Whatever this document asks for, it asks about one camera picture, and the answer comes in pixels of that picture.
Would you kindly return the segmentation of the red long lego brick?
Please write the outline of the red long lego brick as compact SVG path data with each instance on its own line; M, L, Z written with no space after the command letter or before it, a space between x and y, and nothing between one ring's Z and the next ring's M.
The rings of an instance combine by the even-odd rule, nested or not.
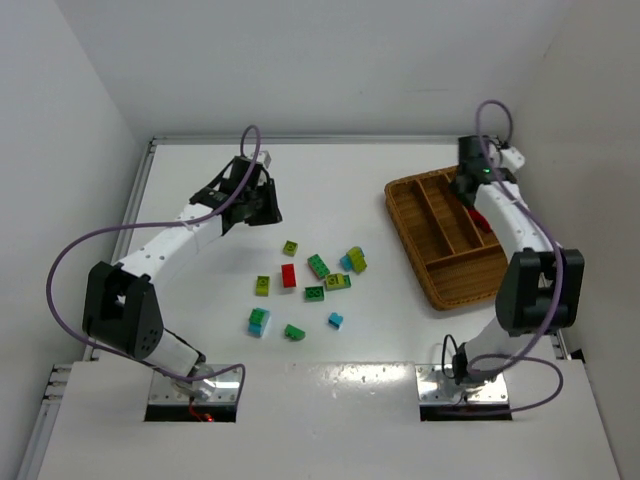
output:
M469 216L472 219L472 221L474 222L475 226L481 230L484 233L492 233L493 230L489 224L489 222L486 220L486 218L480 214L478 211L476 211L475 209L471 209L469 211Z

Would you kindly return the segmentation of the dark green lego brick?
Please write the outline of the dark green lego brick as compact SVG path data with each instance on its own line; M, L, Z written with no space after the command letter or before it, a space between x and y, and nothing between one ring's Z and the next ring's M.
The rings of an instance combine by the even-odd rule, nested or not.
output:
M304 299L306 302L323 301L324 298L324 288L322 286L306 287L304 290Z

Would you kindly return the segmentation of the lime lego with green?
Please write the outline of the lime lego with green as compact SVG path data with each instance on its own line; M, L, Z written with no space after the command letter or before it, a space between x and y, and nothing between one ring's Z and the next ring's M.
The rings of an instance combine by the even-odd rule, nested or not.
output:
M334 273L328 274L325 278L325 288L327 291L336 291L351 287L351 280L348 274Z

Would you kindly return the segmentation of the lime lego brick stack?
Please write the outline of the lime lego brick stack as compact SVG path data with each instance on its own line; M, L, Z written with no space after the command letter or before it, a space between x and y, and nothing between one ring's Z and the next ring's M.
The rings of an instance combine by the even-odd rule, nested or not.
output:
M367 263L365 260L365 255L363 253L363 250L359 246L352 247L347 252L347 257L349 258L351 269L355 273L360 274L366 270Z

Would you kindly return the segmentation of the green rounded lego brick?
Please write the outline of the green rounded lego brick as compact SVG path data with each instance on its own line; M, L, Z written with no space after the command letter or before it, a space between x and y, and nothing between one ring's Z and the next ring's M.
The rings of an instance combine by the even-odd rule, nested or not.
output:
M284 329L284 335L291 341L301 341L306 337L306 332L291 324L288 324Z

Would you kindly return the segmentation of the small cyan lego brick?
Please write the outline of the small cyan lego brick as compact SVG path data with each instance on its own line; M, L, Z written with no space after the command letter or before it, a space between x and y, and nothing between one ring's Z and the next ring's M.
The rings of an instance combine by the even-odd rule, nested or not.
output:
M339 315L336 312L332 312L329 317L328 317L328 324L335 328L336 330L339 330L342 326L343 323L343 317L341 315Z

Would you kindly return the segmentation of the cyan lego brick stack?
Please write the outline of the cyan lego brick stack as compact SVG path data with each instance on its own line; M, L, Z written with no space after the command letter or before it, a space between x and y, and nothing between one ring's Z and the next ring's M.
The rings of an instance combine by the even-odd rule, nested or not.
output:
M352 261L348 255L344 255L340 258L340 264L345 271L353 270Z

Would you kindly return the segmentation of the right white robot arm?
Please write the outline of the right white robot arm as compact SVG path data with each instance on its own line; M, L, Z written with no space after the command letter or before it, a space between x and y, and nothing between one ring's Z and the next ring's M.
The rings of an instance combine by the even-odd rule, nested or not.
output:
M477 211L498 239L507 270L494 301L494 317L452 359L456 383L482 383L526 356L541 336L576 320L585 260L564 249L533 219L516 172L524 165L515 148L489 137L462 136L450 189Z

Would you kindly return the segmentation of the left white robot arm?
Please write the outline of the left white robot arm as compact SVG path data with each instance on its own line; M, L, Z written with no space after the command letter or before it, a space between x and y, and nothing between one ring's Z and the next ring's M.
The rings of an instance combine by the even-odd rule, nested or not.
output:
M117 352L179 377L187 377L205 356L164 326L158 294L198 253L223 237L234 225L276 224L282 220L270 154L257 163L242 192L223 212L221 207L244 178L250 160L236 156L205 187L196 192L175 226L160 231L138 250L110 265L100 262L89 272L83 331Z

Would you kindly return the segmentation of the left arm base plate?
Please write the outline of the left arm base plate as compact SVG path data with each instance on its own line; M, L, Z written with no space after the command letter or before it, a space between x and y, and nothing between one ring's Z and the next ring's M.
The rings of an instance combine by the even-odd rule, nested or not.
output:
M150 406L186 406L193 400L197 406L227 407L238 399L243 370L224 365L203 364L196 368L196 375L222 373L197 382L187 383L171 379L160 373L152 376L148 404Z

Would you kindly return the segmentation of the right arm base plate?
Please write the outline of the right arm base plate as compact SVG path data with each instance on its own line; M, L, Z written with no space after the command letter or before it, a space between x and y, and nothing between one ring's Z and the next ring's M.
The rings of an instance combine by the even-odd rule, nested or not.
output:
M509 404L509 394L503 374L481 383L463 381L456 384L438 364L416 364L416 383L421 406L503 406Z

